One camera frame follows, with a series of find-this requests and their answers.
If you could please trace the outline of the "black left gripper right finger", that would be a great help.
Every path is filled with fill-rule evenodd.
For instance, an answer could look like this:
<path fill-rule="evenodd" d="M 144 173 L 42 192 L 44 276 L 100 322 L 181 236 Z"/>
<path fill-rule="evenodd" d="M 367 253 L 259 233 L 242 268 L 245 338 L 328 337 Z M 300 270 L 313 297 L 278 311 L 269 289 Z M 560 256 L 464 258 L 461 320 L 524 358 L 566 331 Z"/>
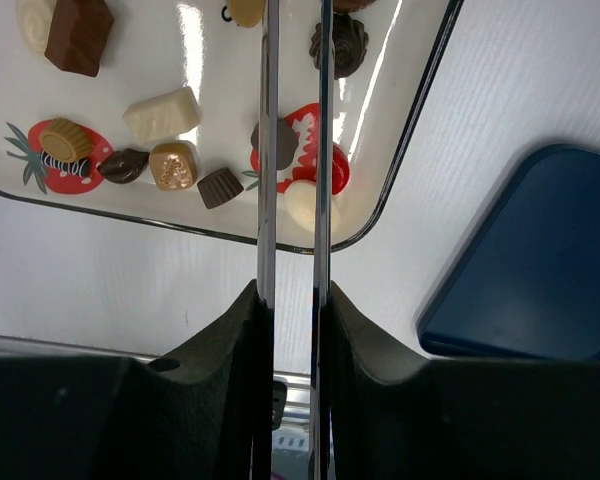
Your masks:
<path fill-rule="evenodd" d="M 600 479 L 600 362 L 428 359 L 338 287 L 323 347 L 340 479 Z"/>

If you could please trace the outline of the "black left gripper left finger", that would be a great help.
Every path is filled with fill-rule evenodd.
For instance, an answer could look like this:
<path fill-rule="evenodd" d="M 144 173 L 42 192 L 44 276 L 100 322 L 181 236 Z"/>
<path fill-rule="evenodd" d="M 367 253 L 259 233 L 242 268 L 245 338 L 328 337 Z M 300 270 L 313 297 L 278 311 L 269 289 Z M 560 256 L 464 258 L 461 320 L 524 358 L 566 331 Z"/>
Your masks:
<path fill-rule="evenodd" d="M 256 286 L 169 353 L 0 357 L 0 479 L 266 479 L 271 339 Z"/>

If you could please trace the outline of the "silver metal tongs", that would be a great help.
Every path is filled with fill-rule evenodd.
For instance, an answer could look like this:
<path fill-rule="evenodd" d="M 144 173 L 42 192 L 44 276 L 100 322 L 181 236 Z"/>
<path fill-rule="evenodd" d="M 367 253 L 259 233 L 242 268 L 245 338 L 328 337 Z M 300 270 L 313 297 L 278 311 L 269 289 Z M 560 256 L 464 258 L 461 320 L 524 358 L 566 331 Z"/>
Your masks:
<path fill-rule="evenodd" d="M 257 290 L 269 320 L 274 319 L 277 234 L 277 138 L 279 87 L 279 3 L 267 1 L 262 21 L 259 102 L 259 186 Z M 319 122 L 316 180 L 297 180 L 283 195 L 291 218 L 314 233 L 314 274 L 309 421 L 309 477 L 327 479 L 330 465 L 330 410 L 326 326 L 331 287 L 333 145 L 333 3 L 321 3 L 319 37 Z"/>

